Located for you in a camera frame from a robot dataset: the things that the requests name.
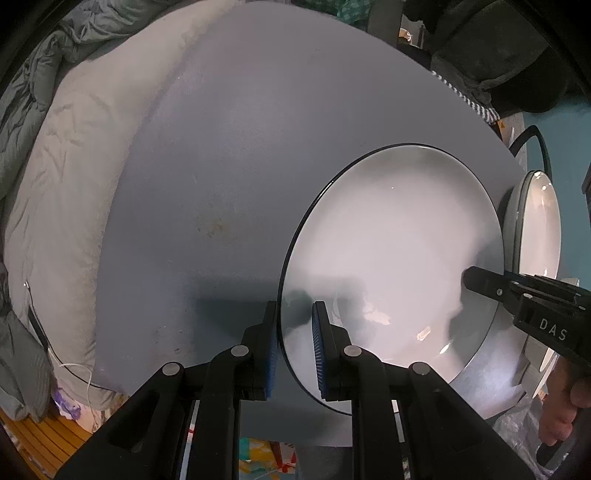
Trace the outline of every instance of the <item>bedding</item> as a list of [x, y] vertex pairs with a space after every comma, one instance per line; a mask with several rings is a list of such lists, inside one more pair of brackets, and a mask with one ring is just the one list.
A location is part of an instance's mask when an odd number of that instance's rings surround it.
[[[58, 385], [97, 410], [118, 401], [112, 391], [91, 386], [87, 397], [86, 390], [100, 244], [128, 147], [187, 46], [241, 2], [183, 2], [146, 26], [176, 1], [82, 3], [0, 99], [1, 227], [12, 309], [32, 333], [33, 303], [59, 359], [51, 357]], [[65, 68], [54, 91], [62, 58], [86, 59]], [[61, 362], [82, 367], [70, 372]]]

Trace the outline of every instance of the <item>hand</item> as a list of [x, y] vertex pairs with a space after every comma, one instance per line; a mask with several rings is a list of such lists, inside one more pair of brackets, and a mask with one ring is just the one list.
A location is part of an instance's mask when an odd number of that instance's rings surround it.
[[570, 362], [560, 357], [546, 385], [538, 435], [546, 445], [566, 440], [573, 431], [578, 408], [591, 407], [591, 377], [572, 378]]

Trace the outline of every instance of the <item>gray duvet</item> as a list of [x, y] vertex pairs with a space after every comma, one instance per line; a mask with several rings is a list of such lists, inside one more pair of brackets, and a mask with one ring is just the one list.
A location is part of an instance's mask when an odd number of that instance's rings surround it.
[[[143, 29], [178, 0], [86, 0], [70, 12], [27, 58], [0, 98], [0, 199], [12, 189], [50, 108], [60, 66], [78, 64], [114, 38]], [[13, 419], [45, 415], [51, 369], [30, 333], [26, 315], [17, 319], [0, 265], [0, 407]]]

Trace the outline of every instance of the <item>white plate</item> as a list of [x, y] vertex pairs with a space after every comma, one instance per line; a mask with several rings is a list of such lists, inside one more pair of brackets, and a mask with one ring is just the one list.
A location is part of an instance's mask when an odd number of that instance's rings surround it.
[[556, 278], [560, 260], [560, 211], [550, 179], [531, 171], [513, 189], [503, 224], [505, 268]]
[[490, 198], [459, 160], [400, 145], [353, 164], [319, 196], [288, 254], [280, 320], [295, 377], [320, 398], [310, 310], [324, 300], [353, 343], [395, 365], [427, 362], [451, 381], [497, 307], [463, 287], [471, 265], [502, 273], [503, 244]]

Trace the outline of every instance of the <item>table surface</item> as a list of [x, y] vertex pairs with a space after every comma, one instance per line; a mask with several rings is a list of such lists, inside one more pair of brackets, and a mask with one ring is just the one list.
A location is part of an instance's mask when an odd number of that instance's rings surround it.
[[[231, 10], [189, 48], [134, 138], [103, 239], [93, 379], [132, 394], [166, 362], [204, 363], [239, 343], [277, 298], [318, 193], [357, 158], [401, 143], [458, 158], [500, 217], [523, 175], [468, 106], [380, 40], [289, 5]], [[452, 382], [482, 416], [521, 396], [524, 341], [500, 307]], [[351, 422], [280, 358], [273, 398], [243, 402], [241, 435], [347, 446]]]

